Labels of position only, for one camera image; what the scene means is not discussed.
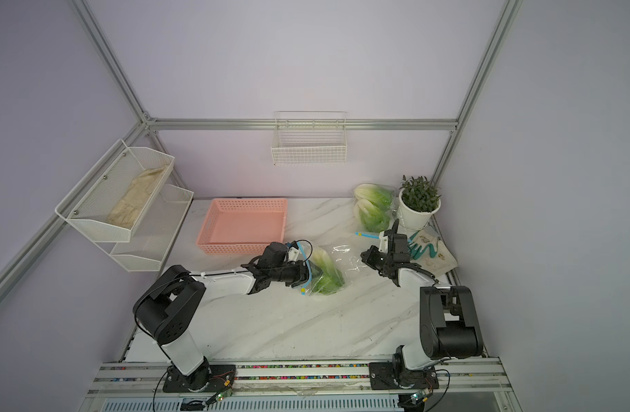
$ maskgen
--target white wire basket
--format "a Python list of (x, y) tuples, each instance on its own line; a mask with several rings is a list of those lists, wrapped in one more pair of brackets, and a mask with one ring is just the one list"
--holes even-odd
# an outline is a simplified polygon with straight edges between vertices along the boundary
[(271, 157), (276, 166), (345, 163), (345, 112), (276, 112)]
[(187, 189), (164, 185), (132, 239), (116, 243), (109, 255), (128, 272), (160, 270), (193, 196)]
[[(64, 216), (59, 211), (59, 207), (65, 199), (55, 209), (59, 216), (94, 243), (130, 242), (146, 216), (150, 205), (160, 193), (173, 170), (173, 156), (151, 148), (129, 147), (121, 140), (117, 144), (124, 146), (121, 153), (69, 214)], [(107, 217), (127, 192), (132, 179), (146, 169), (156, 169), (163, 166), (166, 166), (166, 169), (157, 178), (153, 192), (131, 227), (126, 228), (107, 223)]]

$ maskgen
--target lavender wall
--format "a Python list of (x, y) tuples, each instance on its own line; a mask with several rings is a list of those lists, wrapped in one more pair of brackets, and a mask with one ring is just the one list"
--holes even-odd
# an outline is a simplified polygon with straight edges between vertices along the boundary
[(271, 160), (271, 130), (160, 132), (187, 187), (196, 197), (210, 198), (347, 197), (364, 182), (397, 187), (402, 174), (434, 174), (448, 135), (444, 130), (353, 130), (347, 133), (345, 164), (284, 168)]
[(437, 215), (525, 412), (630, 410), (630, 0), (524, 1)]
[(504, 0), (90, 3), (155, 117), (418, 119), (457, 117)]
[[(0, 270), (134, 123), (67, 2), (0, 1)], [(0, 307), (0, 411), (77, 410), (151, 277), (64, 231)]]

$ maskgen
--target gardening glove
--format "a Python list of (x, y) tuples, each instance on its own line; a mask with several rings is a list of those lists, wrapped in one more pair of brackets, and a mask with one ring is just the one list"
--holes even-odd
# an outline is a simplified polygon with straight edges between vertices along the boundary
[(459, 266), (431, 226), (426, 226), (409, 237), (409, 250), (413, 261), (437, 277)]

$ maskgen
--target green vegetable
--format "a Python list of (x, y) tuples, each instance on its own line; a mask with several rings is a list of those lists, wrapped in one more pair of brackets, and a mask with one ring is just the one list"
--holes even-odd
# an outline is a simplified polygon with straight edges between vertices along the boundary
[(354, 205), (354, 216), (368, 232), (379, 233), (388, 229), (390, 217), (367, 199), (361, 199)]
[(315, 247), (311, 255), (312, 291), (323, 295), (338, 292), (345, 285), (345, 279), (329, 254)]
[(385, 187), (364, 183), (354, 189), (354, 197), (370, 201), (382, 211), (387, 211), (391, 208), (395, 195), (393, 191)]

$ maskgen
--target ventilation grille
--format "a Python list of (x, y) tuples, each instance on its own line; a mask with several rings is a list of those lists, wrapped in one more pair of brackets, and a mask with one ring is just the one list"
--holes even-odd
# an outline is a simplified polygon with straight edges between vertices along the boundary
[[(192, 400), (208, 398), (179, 398), (155, 400), (157, 412), (179, 411), (180, 405)], [(397, 407), (397, 395), (313, 395), (313, 396), (233, 396), (210, 406), (209, 411), (331, 411), (380, 412), (403, 411)], [(152, 398), (109, 398), (103, 412), (152, 411)]]

